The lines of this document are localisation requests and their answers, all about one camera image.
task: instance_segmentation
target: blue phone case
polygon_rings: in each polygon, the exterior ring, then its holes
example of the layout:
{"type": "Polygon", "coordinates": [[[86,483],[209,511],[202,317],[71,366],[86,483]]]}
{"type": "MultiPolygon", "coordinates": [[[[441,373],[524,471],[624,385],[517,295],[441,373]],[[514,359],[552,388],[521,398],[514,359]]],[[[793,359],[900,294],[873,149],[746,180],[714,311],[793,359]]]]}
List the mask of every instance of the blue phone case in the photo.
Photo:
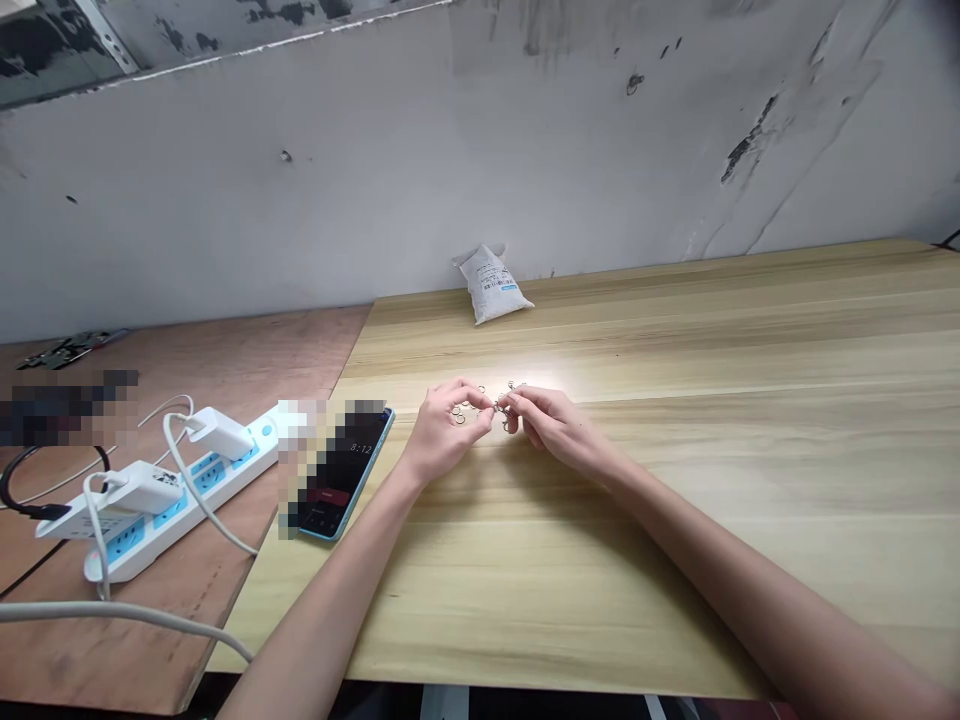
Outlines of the blue phone case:
{"type": "Polygon", "coordinates": [[[383,447],[383,441],[387,439],[387,434],[390,432],[390,428],[393,426],[393,417],[395,413],[390,408],[384,408],[384,410],[390,413],[390,416],[387,418],[387,424],[383,426],[383,432],[380,433],[380,439],[377,440],[377,446],[373,449],[373,452],[370,453],[370,461],[367,463],[366,470],[363,471],[363,477],[360,478],[360,482],[357,484],[357,490],[353,493],[353,497],[350,498],[350,504],[347,505],[347,509],[343,513],[343,519],[340,521],[340,527],[337,528],[337,531],[330,537],[326,535],[320,535],[319,533],[311,532],[309,530],[304,530],[303,528],[298,528],[300,532],[304,535],[311,535],[321,540],[326,540],[327,542],[336,542],[340,539],[340,536],[343,535],[343,531],[347,529],[347,523],[350,522],[350,516],[353,515],[353,508],[357,504],[357,500],[360,498],[361,493],[363,493],[363,488],[367,484],[367,478],[370,477],[370,471],[373,470],[374,464],[377,462],[377,456],[380,454],[380,448],[383,447]]]}

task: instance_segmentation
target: person's left hand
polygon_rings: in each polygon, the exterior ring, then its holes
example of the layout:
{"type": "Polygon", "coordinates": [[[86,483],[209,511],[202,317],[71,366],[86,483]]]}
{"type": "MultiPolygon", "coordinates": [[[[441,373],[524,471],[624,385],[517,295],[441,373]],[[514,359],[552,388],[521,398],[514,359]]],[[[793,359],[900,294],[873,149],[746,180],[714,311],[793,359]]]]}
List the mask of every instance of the person's left hand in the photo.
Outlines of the person's left hand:
{"type": "Polygon", "coordinates": [[[458,377],[435,385],[420,406],[397,467],[407,468],[426,486],[452,470],[470,446],[490,432],[493,415],[493,401],[472,382],[458,377]],[[464,400],[480,409],[480,417],[458,425],[451,411],[464,400]]]}

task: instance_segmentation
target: small white bag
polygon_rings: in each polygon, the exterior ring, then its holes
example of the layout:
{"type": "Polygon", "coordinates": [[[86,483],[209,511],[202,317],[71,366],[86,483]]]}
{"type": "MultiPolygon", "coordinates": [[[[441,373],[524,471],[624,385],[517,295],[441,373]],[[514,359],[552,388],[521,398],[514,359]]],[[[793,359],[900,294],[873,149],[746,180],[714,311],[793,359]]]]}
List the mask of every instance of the small white bag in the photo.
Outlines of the small white bag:
{"type": "Polygon", "coordinates": [[[453,264],[467,279],[477,325],[534,306],[523,296],[513,275],[504,266],[501,258],[505,249],[501,246],[500,252],[494,254],[486,245],[481,245],[453,259],[453,264]]]}

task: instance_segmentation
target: forearm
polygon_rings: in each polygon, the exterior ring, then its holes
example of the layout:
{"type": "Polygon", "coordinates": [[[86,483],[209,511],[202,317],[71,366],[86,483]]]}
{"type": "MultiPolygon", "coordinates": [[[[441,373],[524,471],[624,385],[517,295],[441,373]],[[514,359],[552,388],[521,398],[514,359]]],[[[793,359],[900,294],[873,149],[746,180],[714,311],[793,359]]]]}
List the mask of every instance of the forearm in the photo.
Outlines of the forearm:
{"type": "Polygon", "coordinates": [[[639,466],[602,482],[806,717],[957,717],[946,690],[639,466]]]}
{"type": "Polygon", "coordinates": [[[419,484],[398,465],[276,627],[220,718],[323,718],[419,484]]]}

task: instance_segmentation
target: pixelated area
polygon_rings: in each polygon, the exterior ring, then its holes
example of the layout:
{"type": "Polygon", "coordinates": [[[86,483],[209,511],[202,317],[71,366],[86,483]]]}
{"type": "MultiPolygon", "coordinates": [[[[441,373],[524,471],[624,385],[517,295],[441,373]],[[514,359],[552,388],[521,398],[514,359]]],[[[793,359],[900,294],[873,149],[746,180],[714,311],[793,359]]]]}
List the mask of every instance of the pixelated area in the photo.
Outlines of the pixelated area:
{"type": "Polygon", "coordinates": [[[0,446],[125,445],[136,432],[136,370],[22,370],[0,387],[0,446]]]}
{"type": "Polygon", "coordinates": [[[281,539],[301,527],[332,535],[343,520],[386,423],[383,400],[280,401],[281,539]]]}

